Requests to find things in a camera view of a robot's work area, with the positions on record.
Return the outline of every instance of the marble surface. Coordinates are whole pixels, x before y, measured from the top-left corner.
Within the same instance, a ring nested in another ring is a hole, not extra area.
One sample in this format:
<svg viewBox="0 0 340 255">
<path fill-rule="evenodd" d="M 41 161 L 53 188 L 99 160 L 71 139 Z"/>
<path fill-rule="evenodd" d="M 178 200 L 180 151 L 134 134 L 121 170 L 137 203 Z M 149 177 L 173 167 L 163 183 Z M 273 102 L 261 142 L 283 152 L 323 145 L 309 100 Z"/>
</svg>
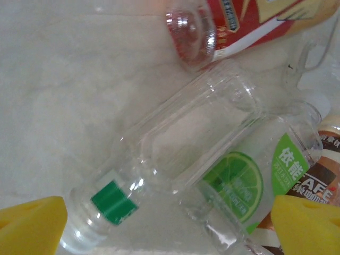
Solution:
<svg viewBox="0 0 340 255">
<path fill-rule="evenodd" d="M 159 0 L 0 1 L 0 208 L 66 194 L 109 158 L 114 139 L 195 78 L 177 61 L 163 10 Z M 299 86 L 332 91 L 340 113 L 339 46 Z M 262 67 L 282 65 L 280 56 L 268 53 Z M 244 67 L 253 60 L 239 57 Z M 92 254 L 216 253 L 199 227 L 153 203 Z"/>
</svg>

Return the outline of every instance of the green label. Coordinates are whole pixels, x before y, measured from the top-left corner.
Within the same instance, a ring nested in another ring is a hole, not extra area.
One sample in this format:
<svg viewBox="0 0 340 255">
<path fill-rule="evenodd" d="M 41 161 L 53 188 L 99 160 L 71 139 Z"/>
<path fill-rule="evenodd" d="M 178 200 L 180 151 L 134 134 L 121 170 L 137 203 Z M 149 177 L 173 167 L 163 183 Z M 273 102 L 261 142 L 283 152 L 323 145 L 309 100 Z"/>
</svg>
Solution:
<svg viewBox="0 0 340 255">
<path fill-rule="evenodd" d="M 114 181 L 95 194 L 91 201 L 114 225 L 119 225 L 138 209 Z"/>
<path fill-rule="evenodd" d="M 300 150 L 289 135 L 284 134 L 277 144 L 271 164 L 274 195 L 285 195 L 308 169 L 309 164 Z"/>
<path fill-rule="evenodd" d="M 237 151 L 228 153 L 203 180 L 220 195 L 242 223 L 256 211 L 264 190 L 257 164 Z"/>
</svg>

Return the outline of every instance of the clear plastic bottle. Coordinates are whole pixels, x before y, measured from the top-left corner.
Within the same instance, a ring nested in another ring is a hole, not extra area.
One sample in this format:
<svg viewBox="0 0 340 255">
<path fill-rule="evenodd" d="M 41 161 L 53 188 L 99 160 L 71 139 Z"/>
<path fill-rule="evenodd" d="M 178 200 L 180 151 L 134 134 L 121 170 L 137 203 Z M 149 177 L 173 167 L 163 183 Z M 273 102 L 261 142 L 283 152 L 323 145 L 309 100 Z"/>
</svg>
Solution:
<svg viewBox="0 0 340 255">
<path fill-rule="evenodd" d="M 264 118 L 251 83 L 226 61 L 187 85 L 118 139 L 98 175 L 65 199 L 60 244 L 74 254 L 103 241 L 154 193 L 169 198 L 199 180 Z"/>
<path fill-rule="evenodd" d="M 322 5 L 297 0 L 168 0 L 166 23 L 183 64 L 199 70 L 246 48 L 321 23 L 339 5 L 338 0 Z"/>
<path fill-rule="evenodd" d="M 330 110 L 328 99 L 303 93 L 229 148 L 207 174 L 183 194 L 180 205 L 201 224 L 221 254 L 270 254 L 248 237 L 321 157 L 317 125 Z"/>
</svg>

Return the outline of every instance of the white bottle cap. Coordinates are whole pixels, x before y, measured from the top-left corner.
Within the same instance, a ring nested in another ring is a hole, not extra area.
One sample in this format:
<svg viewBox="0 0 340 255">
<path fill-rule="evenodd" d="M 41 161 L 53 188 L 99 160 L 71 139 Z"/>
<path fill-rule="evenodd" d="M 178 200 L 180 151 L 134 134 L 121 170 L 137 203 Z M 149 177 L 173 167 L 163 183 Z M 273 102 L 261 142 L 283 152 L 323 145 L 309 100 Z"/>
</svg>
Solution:
<svg viewBox="0 0 340 255">
<path fill-rule="evenodd" d="M 323 93 L 313 89 L 302 90 L 298 98 L 314 106 L 320 113 L 322 120 L 329 114 L 332 108 L 328 98 Z"/>
</svg>

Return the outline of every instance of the yellow plastic piece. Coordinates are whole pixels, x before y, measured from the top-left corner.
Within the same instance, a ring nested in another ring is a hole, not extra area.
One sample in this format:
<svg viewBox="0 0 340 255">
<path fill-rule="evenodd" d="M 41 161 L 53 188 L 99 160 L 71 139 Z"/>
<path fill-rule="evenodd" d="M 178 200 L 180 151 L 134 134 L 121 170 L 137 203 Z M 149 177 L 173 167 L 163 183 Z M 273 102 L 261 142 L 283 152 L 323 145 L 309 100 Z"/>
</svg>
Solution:
<svg viewBox="0 0 340 255">
<path fill-rule="evenodd" d="M 61 197 L 43 198 L 2 209 L 0 254 L 55 254 L 66 221 L 66 207 Z"/>
<path fill-rule="evenodd" d="M 340 208 L 279 195 L 271 219 L 285 255 L 340 255 Z"/>
</svg>

